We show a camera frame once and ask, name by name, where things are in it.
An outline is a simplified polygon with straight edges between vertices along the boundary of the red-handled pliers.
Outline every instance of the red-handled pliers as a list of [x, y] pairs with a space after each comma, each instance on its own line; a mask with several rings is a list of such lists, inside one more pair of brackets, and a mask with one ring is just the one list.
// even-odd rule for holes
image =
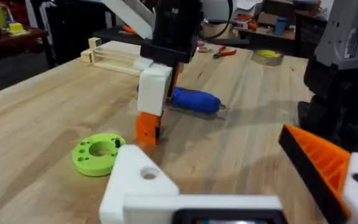
[[226, 46], [222, 46], [221, 48], [219, 48], [218, 52], [216, 54], [214, 54], [214, 59], [224, 57], [224, 56], [229, 56], [229, 55], [235, 55], [237, 52], [237, 50], [233, 50], [230, 52], [224, 52], [225, 49], [226, 49]]

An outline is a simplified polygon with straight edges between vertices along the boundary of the green 3d printed ring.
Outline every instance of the green 3d printed ring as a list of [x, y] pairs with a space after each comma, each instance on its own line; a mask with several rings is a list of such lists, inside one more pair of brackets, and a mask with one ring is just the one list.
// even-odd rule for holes
[[126, 144], [117, 134], [94, 134], [78, 143], [71, 152], [78, 172], [99, 177], [108, 175], [116, 160], [118, 149]]

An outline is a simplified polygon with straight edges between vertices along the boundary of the blue plastic handle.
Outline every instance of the blue plastic handle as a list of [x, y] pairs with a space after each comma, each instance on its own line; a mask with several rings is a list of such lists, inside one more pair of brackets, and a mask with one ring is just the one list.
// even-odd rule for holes
[[173, 89], [173, 96], [169, 103], [182, 109], [207, 114], [218, 112], [221, 106], [221, 100], [212, 94], [182, 87]]

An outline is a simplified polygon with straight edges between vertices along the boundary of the white label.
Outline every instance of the white label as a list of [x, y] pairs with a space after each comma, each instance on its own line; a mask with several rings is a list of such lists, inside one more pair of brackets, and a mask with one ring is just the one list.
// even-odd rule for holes
[[354, 58], [358, 46], [358, 28], [351, 29], [346, 41], [344, 58]]

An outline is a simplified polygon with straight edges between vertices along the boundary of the floor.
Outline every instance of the floor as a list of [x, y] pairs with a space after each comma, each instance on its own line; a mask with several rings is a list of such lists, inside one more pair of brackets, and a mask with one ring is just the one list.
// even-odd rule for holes
[[43, 52], [0, 54], [0, 90], [48, 70]]

